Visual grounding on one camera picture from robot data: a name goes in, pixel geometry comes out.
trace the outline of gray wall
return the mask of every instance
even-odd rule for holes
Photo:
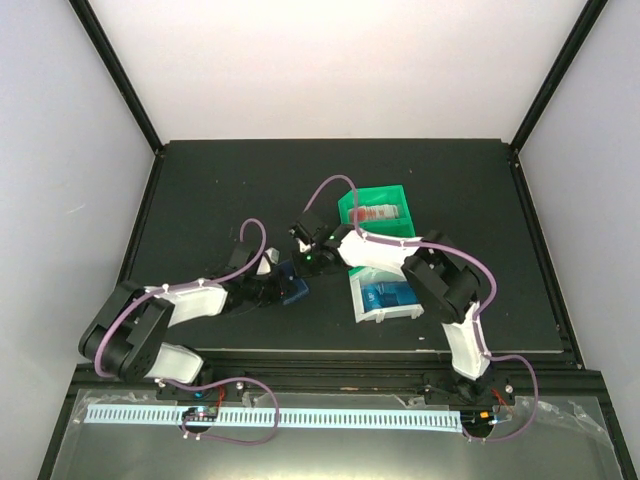
[[[640,469],[640,3],[609,2],[523,165],[578,341]]]
[[[0,4],[0,469],[35,478],[152,154],[65,1]]]

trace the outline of white ruler strip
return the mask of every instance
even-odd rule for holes
[[[192,407],[166,405],[89,405],[85,423],[129,425],[180,425]],[[215,421],[196,420],[188,425],[219,427],[271,427],[273,408],[222,407]],[[459,412],[433,410],[355,410],[281,408],[280,428],[350,428],[376,430],[462,431]]]

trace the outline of black mat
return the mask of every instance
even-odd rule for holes
[[[562,350],[506,147],[497,140],[171,142],[131,277],[158,285],[209,275],[227,261],[247,217],[261,219],[268,245],[287,254],[294,248],[288,226],[335,173],[359,187],[404,185],[418,235],[446,232],[493,270],[498,297],[483,314],[492,350]],[[314,210],[337,225],[346,191],[339,182],[329,186]],[[258,242],[257,229],[249,230]],[[309,285],[310,296],[296,304],[194,320],[174,327],[167,341],[212,349],[448,350],[442,328],[426,318],[356,324],[346,273]]]

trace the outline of blue package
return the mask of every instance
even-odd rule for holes
[[[378,282],[364,285],[360,289],[364,311],[377,308],[398,307],[418,303],[416,294],[407,282]]]

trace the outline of item in green bin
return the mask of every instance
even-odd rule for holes
[[[354,210],[349,210],[349,222],[353,223]],[[373,222],[380,220],[393,220],[398,218],[397,205],[373,205],[358,207],[358,222]]]

